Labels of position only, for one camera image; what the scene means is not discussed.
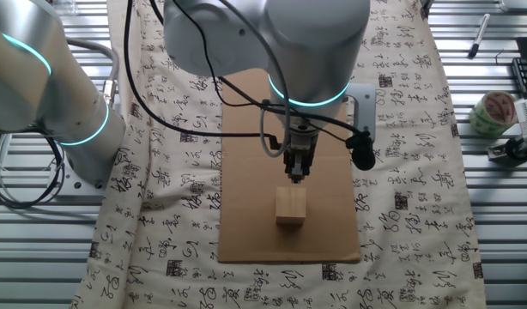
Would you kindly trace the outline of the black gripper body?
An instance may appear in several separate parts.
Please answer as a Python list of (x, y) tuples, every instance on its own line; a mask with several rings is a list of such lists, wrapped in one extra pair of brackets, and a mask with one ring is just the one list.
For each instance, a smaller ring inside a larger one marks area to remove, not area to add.
[(301, 155), (301, 165), (311, 166), (318, 141), (318, 133), (299, 133), (292, 131), (289, 136), (288, 147), (283, 155), (283, 163), (292, 166), (296, 155)]

